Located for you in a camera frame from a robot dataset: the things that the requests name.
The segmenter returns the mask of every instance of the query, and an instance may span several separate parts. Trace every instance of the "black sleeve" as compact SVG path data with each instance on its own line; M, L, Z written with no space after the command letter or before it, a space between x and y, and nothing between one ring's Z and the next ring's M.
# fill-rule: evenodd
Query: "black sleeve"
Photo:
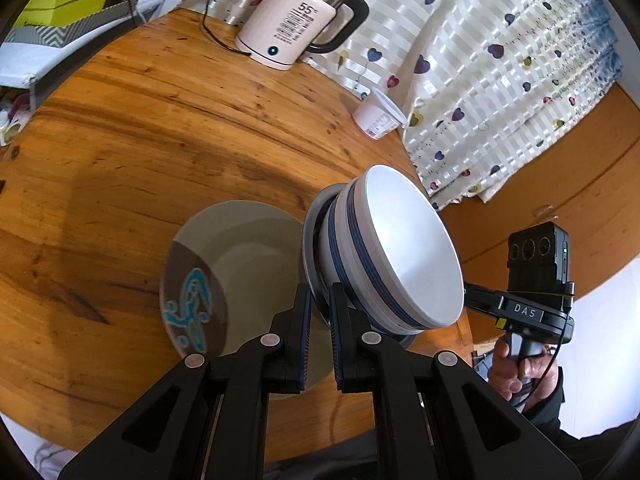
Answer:
M593 480L613 457L632 422L607 430L600 435L575 438L560 429L560 406L564 402L562 368L558 386L543 402L523 413L558 449L578 466L583 480Z

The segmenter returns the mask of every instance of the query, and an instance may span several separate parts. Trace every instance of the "round wooden table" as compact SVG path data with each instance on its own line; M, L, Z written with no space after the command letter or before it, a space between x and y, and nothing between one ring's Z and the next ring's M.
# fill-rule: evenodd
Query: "round wooden table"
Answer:
M372 141L356 98L311 67L226 52L173 12L97 54L40 108L0 163L0 411L82 449L178 361L158 285L169 243L213 203L303 219L323 187L373 164L416 179L396 135ZM227 43L234 29L210 20ZM415 351L469 359L463 314ZM333 375L270 405L266 461L373 427L370 396Z

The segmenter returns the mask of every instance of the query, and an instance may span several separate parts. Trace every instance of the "paper cup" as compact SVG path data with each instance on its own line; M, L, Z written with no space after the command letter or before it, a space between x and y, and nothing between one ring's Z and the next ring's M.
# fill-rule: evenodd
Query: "paper cup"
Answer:
M360 103L353 120L372 139L378 140L406 123L406 117L394 102L377 88Z

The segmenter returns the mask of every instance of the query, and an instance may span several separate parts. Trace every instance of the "curtain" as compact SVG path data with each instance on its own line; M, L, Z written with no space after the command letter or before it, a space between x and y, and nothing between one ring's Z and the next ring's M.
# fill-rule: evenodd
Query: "curtain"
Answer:
M214 0L210 13L242 25L260 1ZM302 59L360 97L377 87L398 104L436 209L489 200L622 71L604 0L366 1L367 21L343 46ZM347 19L340 8L321 36Z

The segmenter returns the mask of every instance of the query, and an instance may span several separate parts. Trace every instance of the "kettle handle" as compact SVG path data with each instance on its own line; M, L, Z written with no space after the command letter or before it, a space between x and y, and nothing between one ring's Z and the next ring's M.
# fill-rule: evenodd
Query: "kettle handle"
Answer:
M342 4L353 11L353 17L338 31L338 34L336 34L333 39L326 43L309 44L306 48L308 52L312 52L313 54L326 54L327 52L334 51L347 41L347 38L367 19L369 6L364 0L342 0Z

